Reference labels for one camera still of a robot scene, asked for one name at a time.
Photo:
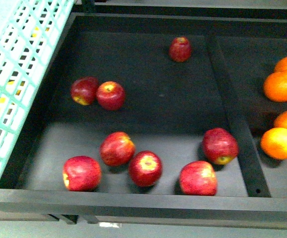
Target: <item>apple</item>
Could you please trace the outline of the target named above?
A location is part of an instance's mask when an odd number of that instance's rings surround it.
[[[96,98],[98,85],[98,79],[95,77],[80,78],[71,86],[71,97],[83,106],[90,105]]]
[[[108,135],[99,148],[103,162],[112,167],[126,164],[134,156],[135,151],[135,144],[122,131]]]
[[[151,151],[141,151],[130,160],[128,173],[137,186],[152,186],[162,175],[162,161]]]
[[[226,165],[238,155],[236,139],[225,129],[217,127],[206,131],[202,150],[207,159],[216,165]]]
[[[99,163],[88,156],[75,156],[64,163],[63,181],[69,191],[94,190],[101,180]]]
[[[126,93],[119,83],[108,81],[98,87],[96,98],[104,109],[116,111],[123,106]]]
[[[191,57],[192,47],[189,40],[184,37],[174,38],[170,45],[169,55],[176,62],[184,62]]]
[[[179,183],[186,195],[214,196],[217,192],[215,171],[206,161],[194,161],[184,166]]]

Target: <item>crate grid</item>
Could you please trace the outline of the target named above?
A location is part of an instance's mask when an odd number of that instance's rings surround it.
[[[0,35],[0,178],[73,0],[18,0]]]

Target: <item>black surface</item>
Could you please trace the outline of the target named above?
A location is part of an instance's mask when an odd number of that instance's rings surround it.
[[[85,12],[82,5],[74,5],[72,11]],[[96,12],[116,14],[205,16],[287,20],[287,9],[97,5]]]
[[[255,136],[271,195],[287,198],[287,160],[270,159],[259,146],[260,137],[273,127],[276,116],[287,110],[287,102],[270,101],[262,89],[276,63],[287,56],[287,39],[221,37],[219,42],[240,107]]]
[[[261,214],[259,227],[277,221],[277,228],[287,229],[287,224],[281,223],[283,215],[287,217],[287,193],[281,188],[287,180],[279,183],[285,173],[270,170],[267,179],[269,189],[279,188],[282,199],[274,198],[273,190],[272,198],[247,197],[238,160],[216,167],[219,187],[214,197],[184,196],[175,180],[184,164],[204,159],[198,144],[205,130],[214,126],[228,128],[227,118],[231,117],[225,114],[230,112],[223,107],[204,35],[215,30],[222,37],[251,37],[253,41],[259,37],[281,39],[287,37],[287,22],[100,14],[75,17],[73,14],[68,21],[64,30],[65,36],[70,28],[68,37],[65,41],[62,38],[58,45],[57,50],[63,43],[44,78],[26,129],[21,132],[12,163],[2,176],[0,210],[214,221],[224,214],[235,216],[235,220],[253,221]],[[166,53],[171,39],[179,34],[187,35],[194,45],[193,56],[183,64],[170,61]],[[233,61],[226,55],[226,45],[222,49],[228,69]],[[82,76],[78,74],[94,72],[101,82],[114,79],[125,85],[128,99],[122,110],[107,112],[97,103],[83,107],[72,101],[69,83]],[[238,90],[236,72],[229,71],[235,95],[241,94],[251,108],[255,104],[249,104],[249,99],[254,97],[259,103],[263,95],[242,94],[247,92],[243,89],[247,84],[242,81],[239,84],[242,90]],[[267,110],[256,110],[257,118],[260,112],[268,113]],[[248,116],[251,110],[244,112]],[[96,192],[65,191],[64,161],[77,152],[99,159],[98,147],[103,138],[121,128],[138,144],[138,151],[151,148],[164,159],[165,173],[160,182],[151,190],[139,190],[127,180],[126,167],[110,170],[103,166],[103,183]],[[20,179],[13,175],[20,173]]]
[[[100,162],[103,172],[96,192],[181,194],[180,170],[189,162],[205,159],[199,148],[204,132],[218,126],[228,129],[228,124],[204,38],[188,35],[194,54],[178,64],[167,54],[174,37],[85,31],[70,39],[75,46],[70,48],[67,69],[58,70],[61,80],[49,104],[45,128],[33,145],[18,188],[66,190],[64,162],[88,155]],[[100,83],[123,85],[127,92],[123,108],[108,112],[97,103],[76,104],[70,86],[85,75],[96,76]],[[163,175],[154,187],[135,186],[127,165],[110,168],[102,163],[99,146],[115,131],[129,134],[137,152],[151,150],[163,160]],[[218,196],[247,196],[237,160],[218,167],[216,173]]]
[[[248,122],[239,105],[238,96],[232,85],[221,47],[215,34],[207,36],[207,47],[221,98],[226,111],[229,127],[239,146],[239,164],[249,196],[270,197],[270,192],[259,155]]]

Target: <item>gray floor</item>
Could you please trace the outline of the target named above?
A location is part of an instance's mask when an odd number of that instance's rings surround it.
[[[287,238],[287,231],[122,224],[103,228],[59,222],[0,222],[0,238]]]

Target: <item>yellow item in crate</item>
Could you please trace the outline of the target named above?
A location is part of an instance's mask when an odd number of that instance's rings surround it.
[[[40,33],[40,29],[39,27],[36,26],[33,30],[31,37],[37,37],[39,33]]]

